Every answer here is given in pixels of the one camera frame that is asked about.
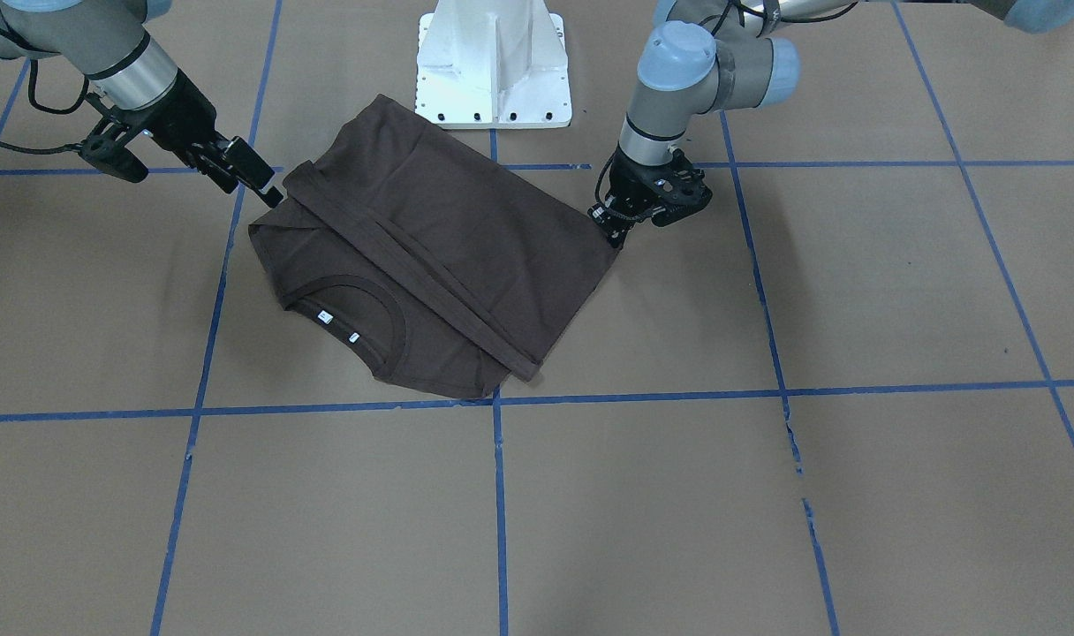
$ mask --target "gray cloth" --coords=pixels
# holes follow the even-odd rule
[[[250,225],[282,307],[380,381],[533,379],[619,254],[583,214],[379,96]]]

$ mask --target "white plastic stand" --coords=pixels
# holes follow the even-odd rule
[[[564,20],[545,0],[439,0],[416,60],[416,112],[441,128],[572,121]]]

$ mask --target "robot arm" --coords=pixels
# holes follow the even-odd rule
[[[1074,0],[972,3],[1026,32],[1050,31],[1074,17]],[[799,57],[792,42],[768,34],[784,24],[828,19],[816,16],[843,4],[847,1],[658,0],[619,147],[605,167],[609,192],[601,199],[598,183],[590,209],[611,245],[622,246],[638,222],[667,226],[709,205],[712,192],[702,171],[679,148],[691,117],[787,100],[799,77]]]
[[[143,23],[171,0],[0,0],[0,59],[32,60],[61,54],[108,101],[86,101],[102,114],[77,154],[111,176],[144,180],[148,169],[126,144],[151,136],[226,192],[243,184],[270,206],[274,171],[242,138],[215,129],[215,106],[153,40]]]

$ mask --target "white bracket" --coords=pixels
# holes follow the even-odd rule
[[[572,121],[564,20],[545,0],[439,0],[416,61],[416,112],[441,128]]]

